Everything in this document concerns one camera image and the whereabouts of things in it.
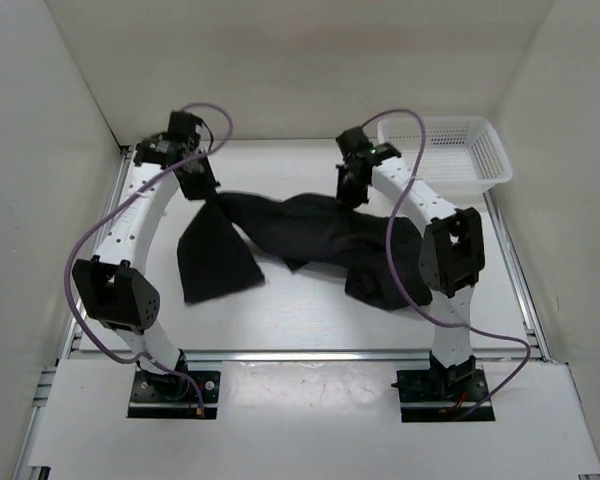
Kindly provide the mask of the black trousers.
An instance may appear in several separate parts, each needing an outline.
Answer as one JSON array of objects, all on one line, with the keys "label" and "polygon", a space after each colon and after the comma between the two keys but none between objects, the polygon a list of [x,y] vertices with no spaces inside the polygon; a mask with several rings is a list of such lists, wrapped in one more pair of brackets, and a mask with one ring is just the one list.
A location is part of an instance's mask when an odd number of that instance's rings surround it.
[{"label": "black trousers", "polygon": [[309,263],[341,267],[346,294],[385,311],[432,301],[418,273],[421,235],[411,220],[347,210],[315,193],[275,200],[221,192],[203,203],[178,241],[185,303],[262,284],[265,276],[253,247],[282,260],[292,272]]}]

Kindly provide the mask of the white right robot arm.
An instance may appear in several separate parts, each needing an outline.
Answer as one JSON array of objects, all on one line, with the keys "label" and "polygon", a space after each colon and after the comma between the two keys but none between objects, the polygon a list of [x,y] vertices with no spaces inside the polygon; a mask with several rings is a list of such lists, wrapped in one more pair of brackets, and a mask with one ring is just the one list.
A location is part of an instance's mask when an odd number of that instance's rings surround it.
[{"label": "white right robot arm", "polygon": [[470,342],[470,308],[474,287],[485,266],[481,215],[445,200],[401,159],[391,144],[366,141],[342,146],[337,166],[336,199],[348,207],[368,201],[375,188],[396,203],[422,236],[417,268],[432,293],[422,315],[434,325],[429,387],[440,399],[460,393],[476,369]]}]

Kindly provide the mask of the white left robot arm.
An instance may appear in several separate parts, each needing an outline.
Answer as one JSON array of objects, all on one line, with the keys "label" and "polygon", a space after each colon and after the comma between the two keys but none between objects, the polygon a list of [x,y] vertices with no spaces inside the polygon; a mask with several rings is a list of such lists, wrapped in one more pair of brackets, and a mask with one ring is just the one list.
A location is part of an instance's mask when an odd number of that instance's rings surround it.
[{"label": "white left robot arm", "polygon": [[[83,332],[105,355],[120,364],[136,364],[155,377],[155,388],[168,400],[186,395],[190,377],[178,366],[185,356],[158,322],[160,295],[145,278],[149,249],[166,206],[179,188],[176,174],[160,163],[132,161],[117,207],[79,241],[109,225],[91,259],[78,259],[76,245],[65,270],[65,293]],[[114,354],[90,329],[95,320],[118,335],[133,353]]]}]

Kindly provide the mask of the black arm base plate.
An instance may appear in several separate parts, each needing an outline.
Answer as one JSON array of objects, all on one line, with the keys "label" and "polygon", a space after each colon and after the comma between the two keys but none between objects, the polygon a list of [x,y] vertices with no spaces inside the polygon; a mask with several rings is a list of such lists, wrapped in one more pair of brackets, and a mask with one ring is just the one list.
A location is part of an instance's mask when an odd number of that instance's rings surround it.
[{"label": "black arm base plate", "polygon": [[166,380],[162,376],[137,370],[131,386],[127,417],[130,419],[215,420],[220,393],[220,371],[190,371],[202,394],[186,380]]}]

